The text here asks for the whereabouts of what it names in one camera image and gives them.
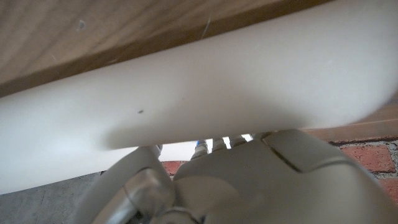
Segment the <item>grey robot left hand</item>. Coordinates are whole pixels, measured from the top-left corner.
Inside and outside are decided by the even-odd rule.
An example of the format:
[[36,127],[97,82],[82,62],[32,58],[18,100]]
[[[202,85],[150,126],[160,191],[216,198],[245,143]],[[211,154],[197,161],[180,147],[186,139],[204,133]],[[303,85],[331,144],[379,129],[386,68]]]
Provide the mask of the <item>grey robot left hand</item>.
[[169,175],[141,146],[87,191],[73,223],[396,223],[397,205],[340,149],[291,129],[199,142]]

